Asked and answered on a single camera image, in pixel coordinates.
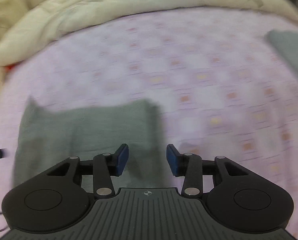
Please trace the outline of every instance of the gray cloth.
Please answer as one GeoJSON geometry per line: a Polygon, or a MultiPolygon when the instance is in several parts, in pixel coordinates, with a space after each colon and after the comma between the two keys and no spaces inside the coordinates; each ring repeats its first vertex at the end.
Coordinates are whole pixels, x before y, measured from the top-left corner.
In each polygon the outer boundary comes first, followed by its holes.
{"type": "MultiPolygon", "coordinates": [[[[129,146],[129,160],[119,187],[164,187],[158,108],[146,100],[116,107],[90,107],[51,113],[33,100],[21,120],[14,166],[14,186],[60,161],[79,156],[90,160],[129,146]]],[[[92,177],[83,176],[82,187],[93,192],[92,177]]]]}
{"type": "Polygon", "coordinates": [[[298,73],[298,33],[270,31],[267,39],[298,73]]]}

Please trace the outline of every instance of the circular cap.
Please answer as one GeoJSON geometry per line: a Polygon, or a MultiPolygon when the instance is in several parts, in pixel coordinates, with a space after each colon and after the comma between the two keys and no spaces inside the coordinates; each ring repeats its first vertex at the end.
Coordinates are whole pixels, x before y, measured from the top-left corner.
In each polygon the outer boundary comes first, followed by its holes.
{"type": "Polygon", "coordinates": [[[188,187],[185,189],[185,193],[190,196],[198,195],[200,190],[195,187],[188,187]]]}
{"type": "Polygon", "coordinates": [[[33,210],[49,210],[60,204],[62,196],[59,192],[51,189],[40,189],[31,192],[25,198],[27,207],[33,210]]]}
{"type": "Polygon", "coordinates": [[[107,187],[101,187],[99,189],[97,189],[96,193],[100,196],[106,196],[111,194],[112,190],[107,188],[107,187]]]}
{"type": "Polygon", "coordinates": [[[249,210],[265,209],[271,203],[270,196],[258,189],[241,190],[233,198],[238,206],[249,210]]]}

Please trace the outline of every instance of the mattress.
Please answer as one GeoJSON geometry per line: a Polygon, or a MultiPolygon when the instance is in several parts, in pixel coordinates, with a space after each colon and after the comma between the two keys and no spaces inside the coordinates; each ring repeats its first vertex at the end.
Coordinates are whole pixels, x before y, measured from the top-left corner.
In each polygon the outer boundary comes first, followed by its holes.
{"type": "Polygon", "coordinates": [[[273,28],[298,31],[276,15],[198,7],[123,17],[50,44],[0,95],[0,210],[29,97],[51,111],[148,98],[161,107],[166,144],[225,155],[286,189],[295,202],[287,230],[298,238],[298,78],[266,43],[273,28]]]}

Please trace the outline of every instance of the green cloth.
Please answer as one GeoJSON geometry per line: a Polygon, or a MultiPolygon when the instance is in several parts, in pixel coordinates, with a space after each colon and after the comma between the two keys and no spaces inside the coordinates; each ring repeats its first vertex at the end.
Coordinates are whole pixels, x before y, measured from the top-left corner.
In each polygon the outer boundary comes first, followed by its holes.
{"type": "MultiPolygon", "coordinates": [[[[78,156],[91,160],[129,146],[129,160],[119,187],[164,187],[158,108],[146,100],[116,107],[89,107],[51,113],[33,100],[21,120],[14,166],[14,186],[60,161],[78,156]]],[[[82,187],[93,192],[92,176],[83,176],[82,187]]]]}
{"type": "Polygon", "coordinates": [[[270,31],[268,41],[298,73],[298,33],[270,31]]]}

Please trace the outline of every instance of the triangular cutout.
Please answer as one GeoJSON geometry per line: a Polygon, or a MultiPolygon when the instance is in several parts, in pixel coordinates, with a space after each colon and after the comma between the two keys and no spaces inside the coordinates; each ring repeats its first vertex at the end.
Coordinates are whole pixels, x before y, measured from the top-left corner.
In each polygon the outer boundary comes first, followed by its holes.
{"type": "Polygon", "coordinates": [[[47,176],[65,176],[69,170],[69,167],[69,163],[64,163],[55,170],[49,172],[47,176]]]}
{"type": "Polygon", "coordinates": [[[233,165],[232,163],[226,162],[225,167],[228,171],[230,176],[247,176],[248,173],[239,169],[237,166],[233,165]]]}

